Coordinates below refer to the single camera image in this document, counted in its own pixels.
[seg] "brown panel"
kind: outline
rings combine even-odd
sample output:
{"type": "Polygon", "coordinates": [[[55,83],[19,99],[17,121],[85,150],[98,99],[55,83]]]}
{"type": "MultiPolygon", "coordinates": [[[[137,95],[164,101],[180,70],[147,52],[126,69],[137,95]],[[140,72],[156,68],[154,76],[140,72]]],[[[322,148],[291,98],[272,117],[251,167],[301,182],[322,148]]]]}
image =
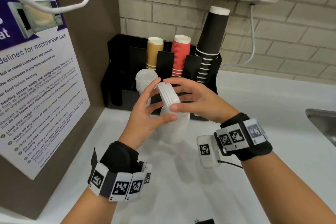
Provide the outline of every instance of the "brown panel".
{"type": "MultiPolygon", "coordinates": [[[[62,6],[82,0],[59,0],[62,6]]],[[[64,14],[91,106],[35,180],[0,157],[0,206],[36,219],[103,111],[100,81],[108,65],[107,41],[120,33],[118,0],[90,0],[64,14]]]]}

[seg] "hand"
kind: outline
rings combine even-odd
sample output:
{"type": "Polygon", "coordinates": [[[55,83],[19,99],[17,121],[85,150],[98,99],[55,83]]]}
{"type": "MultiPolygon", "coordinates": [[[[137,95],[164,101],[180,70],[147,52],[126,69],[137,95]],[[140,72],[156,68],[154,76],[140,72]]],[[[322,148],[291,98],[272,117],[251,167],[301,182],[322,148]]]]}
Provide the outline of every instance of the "hand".
{"type": "Polygon", "coordinates": [[[180,96],[180,101],[193,101],[193,103],[172,104],[170,106],[172,112],[193,112],[217,123],[223,123],[239,113],[201,83],[186,78],[168,78],[163,81],[179,84],[180,86],[174,87],[176,93],[191,93],[180,96]]]}
{"type": "Polygon", "coordinates": [[[134,105],[126,128],[118,140],[134,150],[137,150],[157,127],[177,120],[175,114],[166,114],[157,118],[150,118],[149,116],[155,109],[163,106],[163,102],[158,102],[146,107],[148,99],[158,93],[157,90],[153,89],[160,81],[161,78],[157,78],[145,88],[134,105]]]}

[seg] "microwave image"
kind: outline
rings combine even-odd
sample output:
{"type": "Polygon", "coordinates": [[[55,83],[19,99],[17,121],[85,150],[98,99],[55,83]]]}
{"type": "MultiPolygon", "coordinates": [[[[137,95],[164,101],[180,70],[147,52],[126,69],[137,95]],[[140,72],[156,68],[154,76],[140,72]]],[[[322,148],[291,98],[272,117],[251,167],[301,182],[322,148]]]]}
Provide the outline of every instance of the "microwave image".
{"type": "MultiPolygon", "coordinates": [[[[37,1],[37,3],[50,8],[57,7],[55,0],[37,1]]],[[[8,2],[8,6],[26,39],[37,32],[63,24],[61,14],[47,14],[19,2],[8,2]]]]}

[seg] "black divider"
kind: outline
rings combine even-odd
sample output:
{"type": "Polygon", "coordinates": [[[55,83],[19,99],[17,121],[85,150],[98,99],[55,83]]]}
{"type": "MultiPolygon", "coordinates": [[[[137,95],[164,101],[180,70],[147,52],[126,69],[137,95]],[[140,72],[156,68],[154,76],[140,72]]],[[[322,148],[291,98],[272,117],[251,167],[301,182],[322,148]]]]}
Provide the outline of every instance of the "black divider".
{"type": "MultiPolygon", "coordinates": [[[[164,41],[163,50],[157,53],[156,73],[161,79],[171,77],[174,54],[170,52],[172,43],[164,41]]],[[[128,35],[116,35],[108,43],[110,63],[101,81],[100,87],[105,106],[112,109],[133,109],[139,98],[135,86],[135,76],[141,69],[146,68],[147,38],[128,35]]],[[[202,57],[195,56],[195,45],[191,45],[190,55],[185,59],[182,77],[196,81],[202,57]]],[[[221,55],[212,61],[205,86],[217,94],[216,77],[221,65],[221,55]]],[[[151,103],[161,101],[159,94],[151,98],[151,103]]],[[[160,115],[161,108],[153,114],[160,115]]],[[[191,113],[191,119],[207,120],[191,113]]]]}

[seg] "sign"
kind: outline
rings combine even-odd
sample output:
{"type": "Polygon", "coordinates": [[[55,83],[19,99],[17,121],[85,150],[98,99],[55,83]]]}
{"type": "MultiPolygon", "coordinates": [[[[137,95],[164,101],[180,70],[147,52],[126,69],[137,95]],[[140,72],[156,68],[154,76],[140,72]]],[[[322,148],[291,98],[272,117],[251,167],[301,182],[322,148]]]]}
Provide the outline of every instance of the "sign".
{"type": "Polygon", "coordinates": [[[33,180],[89,106],[63,15],[0,0],[0,154],[33,180]]]}

